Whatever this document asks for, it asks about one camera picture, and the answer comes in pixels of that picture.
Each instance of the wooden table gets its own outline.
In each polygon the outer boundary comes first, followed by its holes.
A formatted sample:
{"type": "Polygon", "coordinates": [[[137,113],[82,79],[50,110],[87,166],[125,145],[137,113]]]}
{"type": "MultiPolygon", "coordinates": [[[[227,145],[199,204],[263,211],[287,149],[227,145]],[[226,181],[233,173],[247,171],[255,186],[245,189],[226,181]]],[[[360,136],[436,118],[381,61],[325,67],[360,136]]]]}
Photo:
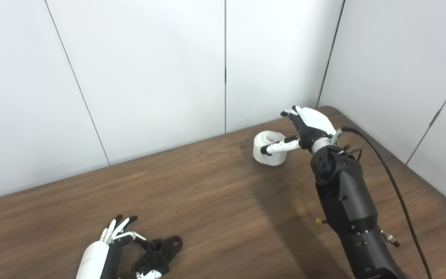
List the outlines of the wooden table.
{"type": "MultiPolygon", "coordinates": [[[[331,107],[335,128],[354,126],[331,107]]],[[[326,225],[306,151],[281,166],[253,159],[263,130],[294,134],[287,119],[110,166],[0,197],[0,278],[73,279],[85,248],[117,214],[138,215],[129,229],[148,239],[180,235],[182,252],[166,279],[352,278],[340,242],[326,225]]],[[[361,138],[364,177],[389,246],[410,278],[425,278],[400,204],[383,167],[361,138]]],[[[413,218],[434,278],[446,278],[446,198],[383,150],[413,218]]],[[[120,274],[143,251],[124,250],[120,274]]]]}

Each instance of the white cylindrical object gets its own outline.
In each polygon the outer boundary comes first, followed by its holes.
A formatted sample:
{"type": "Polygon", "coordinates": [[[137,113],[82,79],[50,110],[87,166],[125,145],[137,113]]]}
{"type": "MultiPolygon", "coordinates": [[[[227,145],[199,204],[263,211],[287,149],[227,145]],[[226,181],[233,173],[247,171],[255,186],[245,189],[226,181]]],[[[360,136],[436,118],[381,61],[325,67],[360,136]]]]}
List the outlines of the white cylindrical object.
{"type": "Polygon", "coordinates": [[[256,161],[270,166],[278,166],[283,163],[286,159],[286,152],[277,152],[273,153],[271,156],[266,154],[261,154],[261,148],[264,145],[270,145],[271,143],[276,143],[277,141],[281,141],[285,138],[283,134],[272,132],[272,131],[263,131],[256,135],[254,138],[254,158],[256,161]]]}

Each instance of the wire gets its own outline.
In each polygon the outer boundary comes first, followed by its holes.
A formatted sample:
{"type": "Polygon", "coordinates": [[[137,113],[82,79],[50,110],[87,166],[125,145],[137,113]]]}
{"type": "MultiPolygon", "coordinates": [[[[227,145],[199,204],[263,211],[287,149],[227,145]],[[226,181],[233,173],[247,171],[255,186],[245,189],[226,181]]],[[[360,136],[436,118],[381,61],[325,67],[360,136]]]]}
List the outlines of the wire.
{"type": "Polygon", "coordinates": [[[386,161],[381,157],[381,154],[375,147],[375,145],[371,142],[371,140],[363,133],[361,133],[359,130],[343,126],[342,131],[344,132],[351,132],[354,134],[357,134],[361,138],[364,138],[364,140],[373,148],[374,152],[378,156],[379,160],[384,166],[384,169],[386,170],[386,173],[388,174],[391,183],[393,184],[393,188],[395,189],[395,192],[397,193],[398,200],[400,201],[400,205],[402,205],[402,210],[404,211],[405,218],[407,219],[407,224],[409,225],[410,233],[412,234],[412,239],[414,240],[414,243],[416,244],[417,251],[419,252],[419,256],[421,257],[421,261],[423,262],[424,268],[426,270],[426,274],[428,274],[428,279],[432,279],[430,267],[428,266],[428,263],[426,262],[426,258],[423,253],[423,249],[421,249],[421,245],[419,244],[419,240],[417,239],[416,232],[414,231],[414,226],[412,225],[412,221],[410,220],[409,211],[407,210],[407,206],[405,205],[404,199],[402,198],[402,194],[400,194],[400,190],[398,189],[397,182],[395,182],[395,178],[393,178],[393,175],[391,174],[390,169],[388,168],[388,164],[386,164],[386,161]]]}

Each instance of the black forearm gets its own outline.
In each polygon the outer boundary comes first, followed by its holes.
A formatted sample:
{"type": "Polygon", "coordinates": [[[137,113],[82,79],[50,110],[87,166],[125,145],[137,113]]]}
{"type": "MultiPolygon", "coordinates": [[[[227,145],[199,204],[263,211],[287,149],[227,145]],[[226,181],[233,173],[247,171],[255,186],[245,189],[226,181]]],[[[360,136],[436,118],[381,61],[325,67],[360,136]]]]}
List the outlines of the black forearm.
{"type": "Polygon", "coordinates": [[[338,234],[357,279],[405,279],[377,225],[377,210],[356,160],[330,145],[311,162],[328,224],[338,234]]]}

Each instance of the hole in white object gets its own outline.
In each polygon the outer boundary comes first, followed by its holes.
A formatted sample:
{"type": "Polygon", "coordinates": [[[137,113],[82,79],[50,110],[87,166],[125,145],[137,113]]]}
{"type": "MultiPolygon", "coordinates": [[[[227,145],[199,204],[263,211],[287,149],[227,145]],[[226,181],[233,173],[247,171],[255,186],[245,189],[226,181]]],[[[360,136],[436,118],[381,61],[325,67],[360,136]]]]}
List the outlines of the hole in white object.
{"type": "Polygon", "coordinates": [[[274,143],[275,141],[279,141],[280,140],[280,136],[278,136],[277,134],[267,134],[266,135],[266,140],[274,143]]]}

